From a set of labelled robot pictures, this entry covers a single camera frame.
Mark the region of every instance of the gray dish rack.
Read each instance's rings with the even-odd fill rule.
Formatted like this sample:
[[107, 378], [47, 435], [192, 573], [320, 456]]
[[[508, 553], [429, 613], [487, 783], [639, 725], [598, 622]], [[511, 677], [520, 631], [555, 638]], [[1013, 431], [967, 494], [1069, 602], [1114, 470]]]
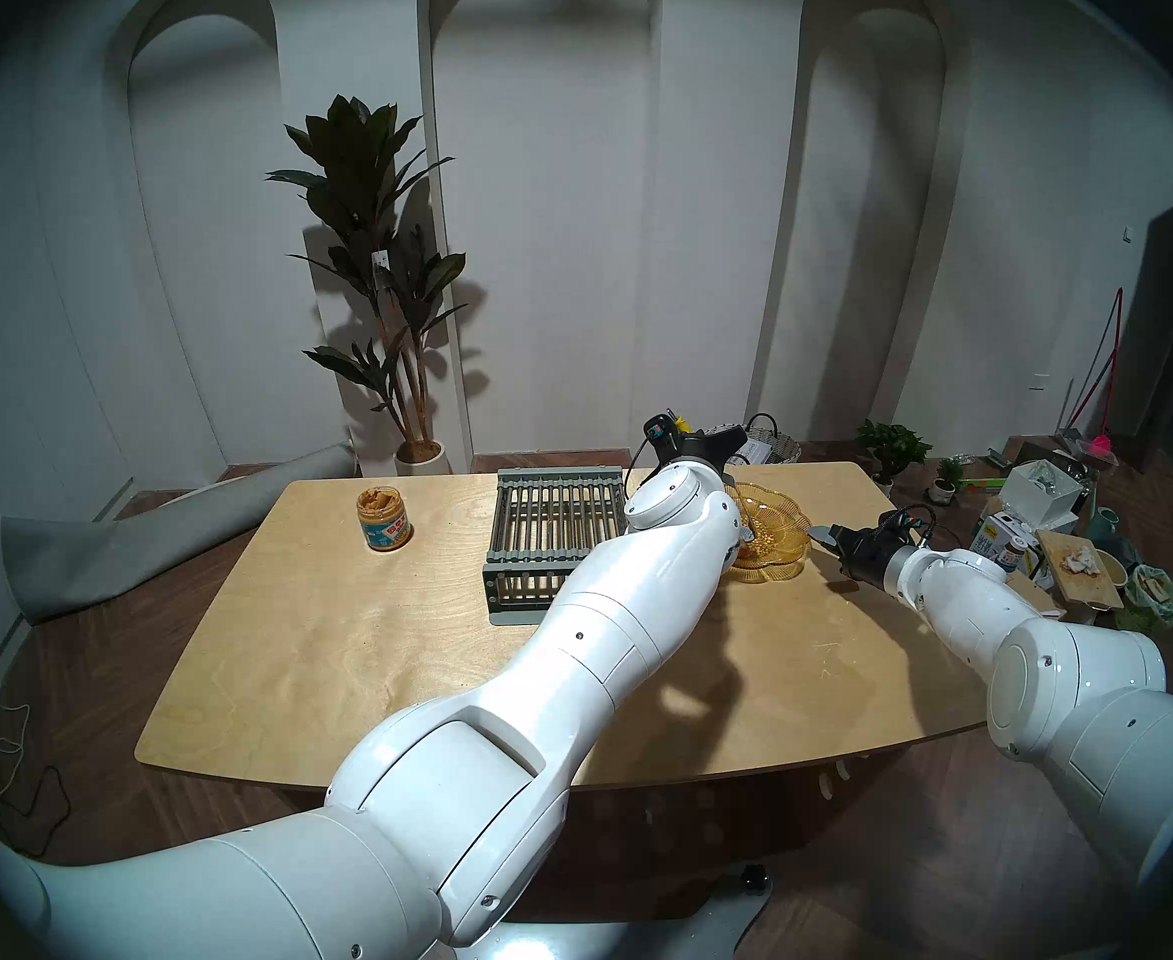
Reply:
[[625, 533], [621, 467], [504, 467], [497, 472], [483, 595], [494, 626], [541, 622], [591, 549]]

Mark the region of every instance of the white flower pot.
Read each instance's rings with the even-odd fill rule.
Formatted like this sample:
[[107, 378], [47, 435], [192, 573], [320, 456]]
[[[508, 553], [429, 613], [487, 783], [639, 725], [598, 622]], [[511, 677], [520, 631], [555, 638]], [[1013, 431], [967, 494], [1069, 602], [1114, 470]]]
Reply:
[[950, 506], [951, 499], [955, 498], [955, 486], [943, 485], [941, 479], [937, 479], [928, 487], [928, 500], [935, 506]]
[[404, 451], [407, 442], [399, 445], [399, 449], [395, 451], [395, 473], [401, 478], [416, 478], [419, 475], [450, 475], [453, 468], [449, 467], [448, 455], [445, 453], [445, 445], [439, 440], [435, 440], [436, 446], [439, 446], [439, 453], [432, 457], [428, 461], [422, 461], [421, 464], [412, 464], [411, 461], [405, 461], [399, 451]]

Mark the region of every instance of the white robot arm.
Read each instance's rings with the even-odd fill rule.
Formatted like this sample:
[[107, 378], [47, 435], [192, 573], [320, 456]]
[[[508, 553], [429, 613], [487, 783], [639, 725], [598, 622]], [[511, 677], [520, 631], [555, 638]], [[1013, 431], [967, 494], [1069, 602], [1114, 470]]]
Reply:
[[[0, 844], [18, 919], [68, 958], [412, 960], [479, 940], [544, 860], [617, 704], [680, 647], [737, 555], [721, 466], [740, 439], [670, 424], [646, 425], [664, 466], [625, 506], [628, 535], [565, 580], [502, 674], [385, 719], [321, 809], [83, 868]], [[999, 750], [1044, 771], [1121, 873], [1148, 876], [1173, 843], [1173, 697], [1155, 645], [1039, 617], [984, 557], [914, 546], [901, 514], [812, 533], [975, 668]]]
[[628, 535], [564, 581], [503, 672], [381, 722], [324, 807], [81, 868], [0, 844], [2, 898], [66, 958], [413, 960], [474, 944], [545, 859], [617, 704], [680, 647], [737, 555], [719, 466], [664, 467], [628, 502]]
[[1173, 843], [1173, 696], [1157, 645], [1042, 617], [994, 561], [911, 545], [902, 511], [875, 530], [811, 533], [972, 665], [992, 743], [1038, 766], [1098, 853], [1140, 885]]

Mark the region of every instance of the small potted plant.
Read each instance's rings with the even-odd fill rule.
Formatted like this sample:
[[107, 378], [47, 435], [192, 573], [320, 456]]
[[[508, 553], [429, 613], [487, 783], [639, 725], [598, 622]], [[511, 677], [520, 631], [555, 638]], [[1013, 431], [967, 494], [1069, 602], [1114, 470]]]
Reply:
[[340, 241], [328, 248], [331, 264], [292, 256], [337, 275], [368, 300], [380, 358], [375, 339], [364, 350], [351, 345], [350, 356], [334, 347], [316, 347], [306, 356], [378, 394], [372, 411], [385, 412], [404, 438], [395, 451], [399, 475], [449, 471], [445, 447], [432, 432], [426, 336], [462, 307], [440, 311], [445, 288], [466, 266], [465, 253], [428, 250], [421, 227], [395, 227], [395, 200], [433, 168], [453, 160], [443, 157], [409, 174], [423, 149], [408, 164], [395, 167], [395, 155], [420, 119], [396, 124], [394, 104], [369, 110], [358, 99], [337, 96], [326, 116], [306, 117], [305, 130], [285, 127], [324, 174], [289, 169], [266, 176], [303, 188], [306, 205]]
[[928, 487], [928, 498], [936, 506], [951, 505], [951, 499], [964, 478], [964, 468], [954, 457], [943, 458], [937, 466], [937, 478]]
[[924, 464], [924, 457], [934, 445], [924, 442], [914, 430], [893, 422], [867, 420], [857, 428], [857, 442], [876, 455], [880, 469], [870, 480], [880, 485], [884, 495], [894, 486], [894, 478], [909, 464]]

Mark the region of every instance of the bottle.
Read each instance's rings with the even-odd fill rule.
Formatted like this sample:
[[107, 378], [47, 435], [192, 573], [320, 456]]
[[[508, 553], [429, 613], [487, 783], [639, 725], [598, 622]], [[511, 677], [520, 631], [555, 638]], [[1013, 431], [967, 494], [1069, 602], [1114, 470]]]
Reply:
[[1011, 574], [1022, 563], [1022, 557], [1025, 557], [1026, 549], [1026, 541], [1021, 536], [1013, 536], [1006, 542], [1004, 549], [995, 555], [995, 562]]

